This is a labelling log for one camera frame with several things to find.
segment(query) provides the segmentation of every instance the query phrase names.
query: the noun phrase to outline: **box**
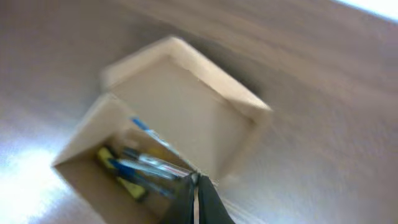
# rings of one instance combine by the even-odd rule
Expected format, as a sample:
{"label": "box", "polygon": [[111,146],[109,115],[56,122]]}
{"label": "box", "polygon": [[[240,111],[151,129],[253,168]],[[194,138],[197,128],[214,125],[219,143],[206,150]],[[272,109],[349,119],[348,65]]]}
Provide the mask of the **box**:
{"label": "box", "polygon": [[[135,202],[96,164],[95,153],[104,142],[124,141],[120,136],[128,133],[140,150],[161,148],[163,159],[198,170],[217,183],[239,164],[271,112],[242,84],[176,37],[109,66],[101,78],[103,95],[54,166],[107,223],[156,223],[170,202],[160,195]],[[140,117],[172,148],[134,127],[132,116]]]}

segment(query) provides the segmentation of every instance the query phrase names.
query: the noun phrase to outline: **wood grain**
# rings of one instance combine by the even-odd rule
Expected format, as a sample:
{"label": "wood grain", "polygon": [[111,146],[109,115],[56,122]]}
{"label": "wood grain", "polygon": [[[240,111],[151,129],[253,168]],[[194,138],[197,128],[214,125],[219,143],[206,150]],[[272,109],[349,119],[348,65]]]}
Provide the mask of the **wood grain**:
{"label": "wood grain", "polygon": [[[237,219],[398,221],[396,24],[326,0],[121,3],[2,1],[0,178],[7,194],[38,206],[13,210],[0,194],[0,217],[100,223],[55,176],[49,189],[16,167],[27,154],[61,150],[100,93],[102,68],[176,34],[274,110],[272,127],[220,186],[248,211]],[[17,188],[27,181],[37,188],[28,195]]]}

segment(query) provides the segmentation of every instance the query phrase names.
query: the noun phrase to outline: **yellow highlighter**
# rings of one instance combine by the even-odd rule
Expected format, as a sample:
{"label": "yellow highlighter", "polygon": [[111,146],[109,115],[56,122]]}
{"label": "yellow highlighter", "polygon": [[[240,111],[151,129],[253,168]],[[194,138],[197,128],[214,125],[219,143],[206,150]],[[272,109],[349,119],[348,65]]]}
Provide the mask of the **yellow highlighter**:
{"label": "yellow highlighter", "polygon": [[[97,152],[98,159],[101,161],[101,163],[109,170],[116,170],[116,168],[109,162],[109,159],[114,159],[114,156],[110,153],[109,149],[106,147],[102,147],[98,152]],[[146,194],[147,190],[140,185],[133,184],[130,181],[124,180],[121,177],[116,178],[118,182],[123,185],[124,188],[130,193],[130,195],[140,201],[142,200]]]}

